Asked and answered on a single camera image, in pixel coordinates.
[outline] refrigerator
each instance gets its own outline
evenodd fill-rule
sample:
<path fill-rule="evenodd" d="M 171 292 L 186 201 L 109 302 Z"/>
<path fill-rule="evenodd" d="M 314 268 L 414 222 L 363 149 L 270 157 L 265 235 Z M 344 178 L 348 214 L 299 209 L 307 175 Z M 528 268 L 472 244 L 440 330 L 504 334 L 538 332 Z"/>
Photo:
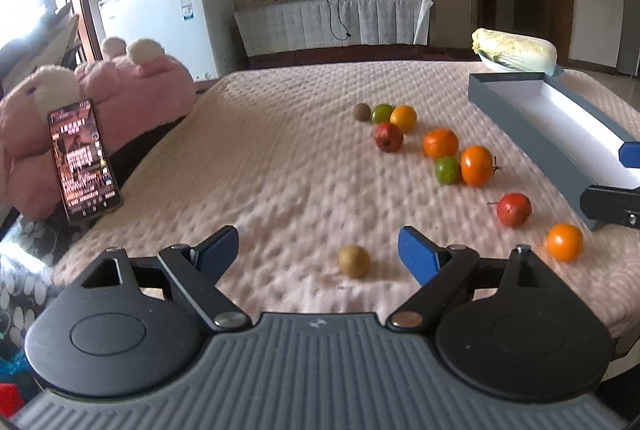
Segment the refrigerator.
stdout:
<path fill-rule="evenodd" d="M 240 70 L 246 58 L 233 0 L 101 0 L 98 6 L 108 37 L 157 41 L 194 80 Z"/>

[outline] orange fruit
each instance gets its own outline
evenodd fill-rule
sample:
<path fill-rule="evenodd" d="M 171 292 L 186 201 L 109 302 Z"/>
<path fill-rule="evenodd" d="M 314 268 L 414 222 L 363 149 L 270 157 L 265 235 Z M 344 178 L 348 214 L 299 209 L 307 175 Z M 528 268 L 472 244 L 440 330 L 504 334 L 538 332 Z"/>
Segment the orange fruit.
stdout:
<path fill-rule="evenodd" d="M 458 136 L 446 128 L 432 130 L 422 140 L 422 151 L 431 159 L 455 156 L 458 152 Z"/>
<path fill-rule="evenodd" d="M 409 105 L 396 106 L 391 113 L 391 118 L 389 118 L 389 123 L 399 127 L 403 134 L 411 132 L 415 128 L 417 121 L 418 115 Z"/>
<path fill-rule="evenodd" d="M 546 236 L 546 250 L 562 262 L 578 258 L 583 247 L 582 232 L 572 224 L 556 224 Z"/>
<path fill-rule="evenodd" d="M 482 187 L 494 174 L 494 156 L 484 146 L 470 146 L 460 156 L 460 172 L 465 184 Z"/>

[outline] tile floor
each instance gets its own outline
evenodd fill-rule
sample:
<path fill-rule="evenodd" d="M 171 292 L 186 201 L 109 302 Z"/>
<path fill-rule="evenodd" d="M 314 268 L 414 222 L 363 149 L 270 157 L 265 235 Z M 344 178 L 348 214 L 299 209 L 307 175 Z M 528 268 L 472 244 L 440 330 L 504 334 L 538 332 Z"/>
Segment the tile floor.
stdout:
<path fill-rule="evenodd" d="M 587 73 L 607 89 L 615 92 L 635 110 L 640 110 L 640 78 L 626 76 L 625 74 L 605 74 L 593 71 L 583 71 L 583 73 Z"/>

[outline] stuffed animal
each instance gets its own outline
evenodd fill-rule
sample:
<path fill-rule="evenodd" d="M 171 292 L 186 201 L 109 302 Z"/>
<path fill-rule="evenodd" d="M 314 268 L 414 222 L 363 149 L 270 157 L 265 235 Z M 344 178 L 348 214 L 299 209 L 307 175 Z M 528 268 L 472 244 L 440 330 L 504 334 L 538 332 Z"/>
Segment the stuffed animal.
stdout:
<path fill-rule="evenodd" d="M 189 71 L 148 39 L 127 46 L 108 38 L 103 61 L 75 73 L 44 66 L 0 102 L 0 204 L 43 220 L 62 200 L 50 150 L 47 114 L 90 99 L 102 142 L 113 154 L 137 136 L 187 115 L 195 100 Z"/>

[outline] phone screen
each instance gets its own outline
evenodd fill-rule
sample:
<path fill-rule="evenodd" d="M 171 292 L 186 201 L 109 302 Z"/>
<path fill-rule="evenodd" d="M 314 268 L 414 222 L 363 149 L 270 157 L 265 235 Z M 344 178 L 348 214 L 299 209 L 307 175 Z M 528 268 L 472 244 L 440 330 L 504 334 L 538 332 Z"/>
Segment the phone screen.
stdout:
<path fill-rule="evenodd" d="M 90 100 L 49 113 L 54 164 L 69 222 L 96 217 L 122 204 L 102 146 Z"/>

